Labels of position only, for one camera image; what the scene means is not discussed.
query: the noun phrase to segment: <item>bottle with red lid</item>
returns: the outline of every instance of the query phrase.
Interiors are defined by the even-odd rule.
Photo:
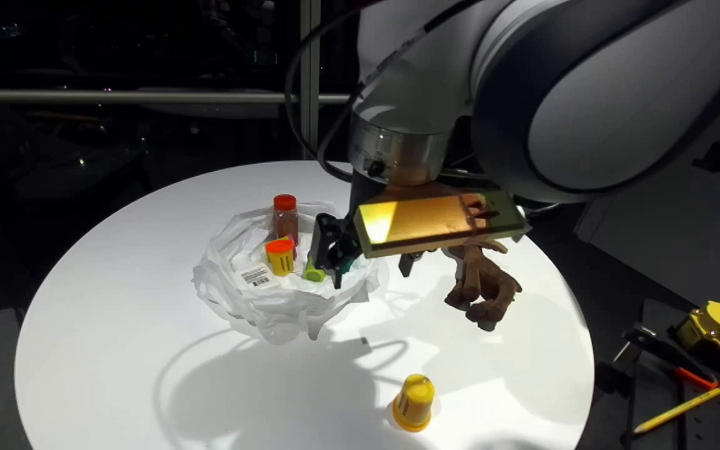
[[[291,194],[280,194],[274,197],[272,227],[276,239],[292,236],[296,245],[299,244],[299,216],[296,211],[296,197]]]

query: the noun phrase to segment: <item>barcode label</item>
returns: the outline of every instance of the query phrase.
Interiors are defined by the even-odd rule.
[[[249,289],[268,288],[278,284],[265,264],[258,264],[240,273],[240,277]]]

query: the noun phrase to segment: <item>black cord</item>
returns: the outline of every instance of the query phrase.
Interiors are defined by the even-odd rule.
[[[362,2],[357,6],[353,6],[346,11],[340,12],[340,14],[333,17],[331,20],[329,20],[329,22],[322,23],[321,25],[312,29],[312,31],[309,32],[309,34],[302,40],[302,43],[299,45],[299,48],[294,54],[294,57],[292,57],[291,63],[288,66],[288,72],[286,73],[285,77],[285,109],[286,113],[288,114],[288,123],[289,125],[291,125],[291,130],[294,131],[296,139],[298,140],[300,145],[302,145],[302,147],[309,152],[309,154],[311,154],[318,160],[318,163],[328,174],[331,174],[335,178],[349,183],[351,182],[351,174],[338,169],[337,167],[329,164],[326,161],[326,148],[329,145],[329,141],[331,141],[337,133],[341,123],[343,123],[346,117],[351,114],[352,107],[354,106],[354,103],[357,102],[357,100],[360,98],[360,95],[363,93],[363,89],[365,89],[366,86],[371,85],[371,83],[374,82],[374,80],[377,79],[379,75],[382,74],[383,71],[385,71],[385,69],[391,65],[392,62],[399,59],[416,43],[418,43],[418,41],[420,41],[424,36],[431,33],[434,29],[438,28],[438,26],[443,25],[443,23],[447,22],[452,17],[460,14],[466,9],[471,8],[471,6],[474,6],[477,3],[484,2],[485,0],[460,0],[460,2],[454,3],[454,5],[444,9],[444,11],[440,12],[438,15],[429,20],[429,22],[427,22],[424,26],[419,28],[413,37],[403,42],[402,45],[398,46],[398,48],[395,49],[395,51],[391,52],[391,54],[388,54],[388,56],[386,56],[385,59],[383,59],[382,62],[380,62],[374,68],[374,70],[371,71],[371,73],[369,73],[365,77],[365,79],[363,79],[362,82],[359,82],[354,88],[352,94],[349,95],[349,99],[346,100],[346,103],[344,103],[340,115],[338,115],[337,119],[332,122],[332,126],[329,128],[329,131],[326,132],[324,139],[318,146],[318,151],[316,152],[313,150],[312,146],[309,145],[309,142],[304,139],[302,133],[298,130],[296,124],[294,123],[294,106],[291,93],[293,91],[294,75],[296,73],[298,63],[300,62],[300,60],[302,60],[302,54],[315,39],[320,38],[323,34],[330,31],[332,28],[335,28],[335,26],[342,23],[349,17],[359,13],[363,9],[366,9],[369,6],[383,1],[385,0],[367,0],[366,2]],[[515,0],[510,0],[508,3],[506,3],[506,5],[497,12],[491,23],[493,23],[499,17],[499,15],[502,14],[504,9],[508,8],[508,6],[510,6],[514,1]]]

